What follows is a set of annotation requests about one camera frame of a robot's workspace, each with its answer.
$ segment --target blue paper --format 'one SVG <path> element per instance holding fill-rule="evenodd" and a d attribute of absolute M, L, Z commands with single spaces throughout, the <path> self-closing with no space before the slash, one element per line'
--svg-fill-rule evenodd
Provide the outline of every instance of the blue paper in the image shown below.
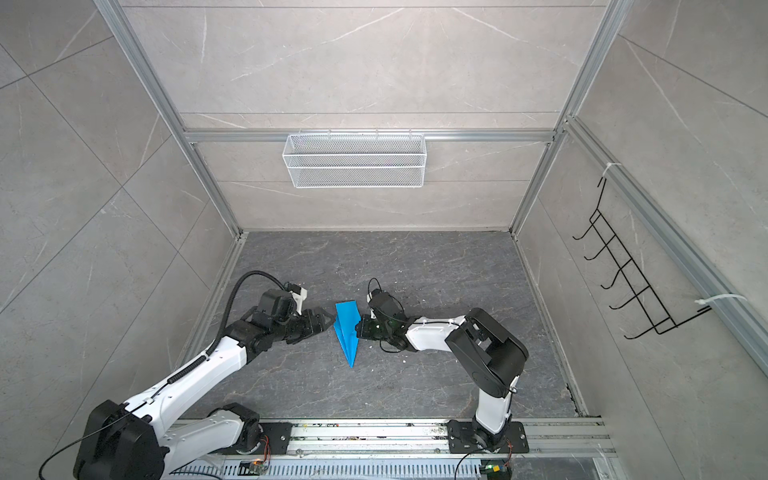
<path fill-rule="evenodd" d="M 355 325 L 360 322 L 360 313 L 357 311 L 357 302 L 343 302 L 336 304 L 336 321 L 333 328 L 339 337 L 341 350 L 344 352 L 349 367 L 355 364 L 357 354 L 357 332 Z"/>

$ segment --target white zip tie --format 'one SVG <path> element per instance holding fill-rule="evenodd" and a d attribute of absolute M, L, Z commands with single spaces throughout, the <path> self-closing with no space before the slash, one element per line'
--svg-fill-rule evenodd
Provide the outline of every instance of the white zip tie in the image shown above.
<path fill-rule="evenodd" d="M 713 302 L 714 300 L 719 300 L 721 298 L 741 298 L 742 300 L 746 300 L 744 295 L 738 295 L 736 293 L 721 293 L 720 295 L 711 296 L 710 298 L 694 300 L 694 302 L 698 303 L 699 305 L 707 305 L 709 302 Z"/>
<path fill-rule="evenodd" d="M 605 164 L 605 170 L 603 170 L 603 177 L 605 177 L 605 174 L 608 173 L 608 169 L 613 167 L 614 165 L 621 165 L 621 164 L 612 164 L 611 162 L 608 162 Z"/>

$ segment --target wall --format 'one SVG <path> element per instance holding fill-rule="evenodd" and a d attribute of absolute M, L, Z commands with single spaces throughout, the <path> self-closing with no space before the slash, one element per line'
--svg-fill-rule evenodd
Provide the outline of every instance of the wall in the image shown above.
<path fill-rule="evenodd" d="M 601 0 L 124 0 L 188 128 L 553 128 Z M 429 144 L 418 189 L 293 188 L 200 144 L 246 230 L 506 230 L 543 144 Z"/>
<path fill-rule="evenodd" d="M 635 2 L 579 113 L 763 316 L 765 13 L 759 2 Z M 650 324 L 637 302 L 608 308 L 631 297 L 627 284 L 602 288 L 610 256 L 584 259 L 602 245 L 594 231 L 573 238 L 600 175 L 566 141 L 519 237 L 589 413 L 606 419 L 633 478 L 763 478 L 768 379 L 715 314 L 624 338 Z M 610 183 L 601 209 L 672 316 L 692 315 L 699 293 Z"/>
<path fill-rule="evenodd" d="M 90 0 L 0 4 L 3 478 L 178 360 L 232 237 L 169 137 Z"/>

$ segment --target black wire rack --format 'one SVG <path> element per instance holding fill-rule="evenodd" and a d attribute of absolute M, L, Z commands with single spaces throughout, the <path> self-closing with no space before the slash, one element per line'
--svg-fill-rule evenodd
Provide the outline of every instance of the black wire rack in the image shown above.
<path fill-rule="evenodd" d="M 645 317 L 650 323 L 650 327 L 638 333 L 637 335 L 635 336 L 624 335 L 624 338 L 629 340 L 634 340 L 642 337 L 643 335 L 650 332 L 651 330 L 654 330 L 657 334 L 662 335 L 712 310 L 712 307 L 704 306 L 698 309 L 695 314 L 693 314 L 692 316 L 686 318 L 681 322 L 678 322 L 674 318 L 672 318 L 672 315 L 667 310 L 667 307 L 664 305 L 664 302 L 661 301 L 661 298 L 659 298 L 659 296 L 656 294 L 656 290 L 654 290 L 654 288 L 650 285 L 650 282 L 648 281 L 648 278 L 646 278 L 645 273 L 643 273 L 643 270 L 640 268 L 639 265 L 637 265 L 637 262 L 634 261 L 634 258 L 629 253 L 629 250 L 627 250 L 627 248 L 624 246 L 624 242 L 621 241 L 621 238 L 619 238 L 614 228 L 611 226 L 610 223 L 608 223 L 607 218 L 605 218 L 603 213 L 600 211 L 600 202 L 603 200 L 603 192 L 605 192 L 605 178 L 600 179 L 600 181 L 598 182 L 598 188 L 601 189 L 600 197 L 598 198 L 598 205 L 594 208 L 594 212 L 592 212 L 592 215 L 589 216 L 589 228 L 587 228 L 587 231 L 585 231 L 584 234 L 582 234 L 580 237 L 573 237 L 573 239 L 581 240 L 584 237 L 586 237 L 587 233 L 589 233 L 590 230 L 594 230 L 594 232 L 600 238 L 600 241 L 603 243 L 603 247 L 595 255 L 593 255 L 593 257 L 591 258 L 584 257 L 584 259 L 587 261 L 594 260 L 598 258 L 598 256 L 601 253 L 603 253 L 603 251 L 607 251 L 611 255 L 611 259 L 614 261 L 614 263 L 616 264 L 616 267 L 618 268 L 618 270 L 616 271 L 616 274 L 614 275 L 614 279 L 611 281 L 611 285 L 605 286 L 601 284 L 600 287 L 602 287 L 604 290 L 609 290 L 611 287 L 613 287 L 616 284 L 616 280 L 618 279 L 619 275 L 621 275 L 632 292 L 632 297 L 630 297 L 630 299 L 627 300 L 626 302 L 622 303 L 619 306 L 609 305 L 608 307 L 611 310 L 619 310 L 621 308 L 624 308 L 630 302 L 632 302 L 632 300 L 637 300 L 637 303 L 640 304 L 640 308 L 643 310 Z M 605 240 L 604 235 L 600 233 L 600 230 L 595 226 L 595 224 L 599 220 L 602 220 L 605 226 L 607 227 L 607 229 L 611 232 L 611 236 L 608 237 L 607 240 Z M 611 242 L 613 242 L 614 244 L 617 243 L 618 247 L 620 247 L 624 251 L 624 253 L 626 254 L 626 258 L 628 258 L 629 260 L 627 260 L 626 262 L 620 263 L 619 260 L 616 258 L 617 255 L 614 254 L 613 251 L 611 251 L 611 247 L 610 247 Z M 634 266 L 634 268 L 637 269 L 637 272 L 641 275 L 643 279 L 644 286 L 643 285 L 640 285 L 637 287 L 633 286 L 632 282 L 630 282 L 629 278 L 627 278 L 626 270 L 630 266 Z M 651 317 L 651 314 L 649 314 L 648 312 L 649 309 L 646 308 L 646 305 L 643 303 L 643 300 L 640 297 L 640 295 L 646 292 L 650 292 L 648 296 L 652 299 L 652 301 L 655 300 L 656 302 L 658 302 L 658 305 L 661 307 L 661 310 L 664 312 L 664 318 L 658 322 L 653 320 L 653 318 Z"/>

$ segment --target mesh basket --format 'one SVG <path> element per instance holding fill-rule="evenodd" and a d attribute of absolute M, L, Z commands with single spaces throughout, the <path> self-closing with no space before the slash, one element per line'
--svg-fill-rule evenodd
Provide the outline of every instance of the mesh basket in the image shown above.
<path fill-rule="evenodd" d="M 296 188 L 421 187 L 421 134 L 293 134 L 283 159 Z"/>

